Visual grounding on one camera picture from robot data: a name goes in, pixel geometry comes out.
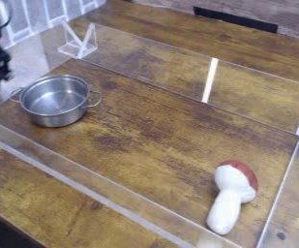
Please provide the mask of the clear acrylic right barrier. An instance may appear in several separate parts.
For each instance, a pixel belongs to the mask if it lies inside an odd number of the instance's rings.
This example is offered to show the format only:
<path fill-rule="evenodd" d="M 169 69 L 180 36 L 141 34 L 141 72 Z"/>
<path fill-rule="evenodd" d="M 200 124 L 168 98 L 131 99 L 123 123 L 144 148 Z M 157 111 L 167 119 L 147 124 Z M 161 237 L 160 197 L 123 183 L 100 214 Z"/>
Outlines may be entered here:
<path fill-rule="evenodd" d="M 299 248 L 299 140 L 256 248 Z"/>

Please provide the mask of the clear acrylic triangle stand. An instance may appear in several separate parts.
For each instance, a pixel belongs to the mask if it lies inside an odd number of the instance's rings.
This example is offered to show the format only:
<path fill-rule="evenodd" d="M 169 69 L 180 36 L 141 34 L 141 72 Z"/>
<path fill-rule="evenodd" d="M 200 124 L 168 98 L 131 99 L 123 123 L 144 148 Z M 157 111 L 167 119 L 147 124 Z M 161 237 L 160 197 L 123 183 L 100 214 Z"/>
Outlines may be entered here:
<path fill-rule="evenodd" d="M 57 52 L 73 59 L 84 58 L 91 52 L 97 50 L 96 26 L 88 25 L 84 38 L 80 39 L 69 25 L 63 23 L 64 44 L 57 48 Z"/>

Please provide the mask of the small stainless steel pot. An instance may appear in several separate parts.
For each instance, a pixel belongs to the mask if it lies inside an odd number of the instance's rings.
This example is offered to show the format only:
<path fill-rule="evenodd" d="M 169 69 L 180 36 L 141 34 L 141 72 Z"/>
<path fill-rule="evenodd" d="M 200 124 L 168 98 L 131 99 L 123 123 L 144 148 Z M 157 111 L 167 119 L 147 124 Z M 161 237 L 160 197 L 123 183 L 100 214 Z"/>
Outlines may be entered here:
<path fill-rule="evenodd" d="M 29 120 L 48 128 L 75 123 L 101 99 L 101 92 L 73 75 L 41 77 L 9 95 L 9 100 L 20 104 Z"/>

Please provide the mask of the plush mushroom toy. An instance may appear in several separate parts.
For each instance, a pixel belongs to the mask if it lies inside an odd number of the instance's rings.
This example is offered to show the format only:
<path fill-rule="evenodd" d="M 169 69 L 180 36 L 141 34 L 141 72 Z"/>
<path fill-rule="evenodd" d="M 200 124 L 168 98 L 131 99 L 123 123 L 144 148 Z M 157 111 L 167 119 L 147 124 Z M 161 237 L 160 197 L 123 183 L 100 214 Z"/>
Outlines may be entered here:
<path fill-rule="evenodd" d="M 240 161 L 220 163 L 213 173 L 219 195 L 207 216 L 207 226 L 220 234 L 227 234 L 239 217 L 240 206 L 256 198 L 259 184 L 253 170 Z"/>

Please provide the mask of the clear acrylic barrier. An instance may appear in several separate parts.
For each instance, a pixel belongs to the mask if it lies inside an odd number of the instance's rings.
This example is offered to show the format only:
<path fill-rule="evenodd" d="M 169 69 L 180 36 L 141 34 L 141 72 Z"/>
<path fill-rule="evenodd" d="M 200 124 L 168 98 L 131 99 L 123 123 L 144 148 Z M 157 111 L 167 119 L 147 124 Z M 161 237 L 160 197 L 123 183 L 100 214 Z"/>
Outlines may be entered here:
<path fill-rule="evenodd" d="M 181 248 L 241 248 L 0 124 L 0 148 Z"/>
<path fill-rule="evenodd" d="M 299 248 L 299 140 L 256 248 Z"/>

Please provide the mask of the clear acrylic front barrier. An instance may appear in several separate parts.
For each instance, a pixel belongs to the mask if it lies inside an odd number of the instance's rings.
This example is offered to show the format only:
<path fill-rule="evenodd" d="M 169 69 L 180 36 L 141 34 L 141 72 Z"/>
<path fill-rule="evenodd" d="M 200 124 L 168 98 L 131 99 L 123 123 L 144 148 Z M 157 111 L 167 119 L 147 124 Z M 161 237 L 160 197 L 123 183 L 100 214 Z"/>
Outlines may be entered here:
<path fill-rule="evenodd" d="M 0 148 L 181 248 L 241 248 L 0 124 Z"/>

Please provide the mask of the black strip on wall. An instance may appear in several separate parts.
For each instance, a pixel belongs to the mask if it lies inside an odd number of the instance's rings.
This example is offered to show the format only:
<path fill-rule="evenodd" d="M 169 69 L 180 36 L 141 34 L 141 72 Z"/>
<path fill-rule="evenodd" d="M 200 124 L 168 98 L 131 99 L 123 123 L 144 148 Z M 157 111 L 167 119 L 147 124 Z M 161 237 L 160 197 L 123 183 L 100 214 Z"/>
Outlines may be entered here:
<path fill-rule="evenodd" d="M 227 23 L 236 24 L 236 25 L 240 25 L 240 26 L 244 26 L 252 29 L 257 29 L 257 30 L 261 30 L 269 33 L 277 32 L 277 25 L 267 21 L 261 21 L 261 20 L 252 19 L 244 16 L 212 11 L 201 7 L 192 7 L 192 11 L 196 16 L 212 18 L 212 19 L 224 21 Z"/>

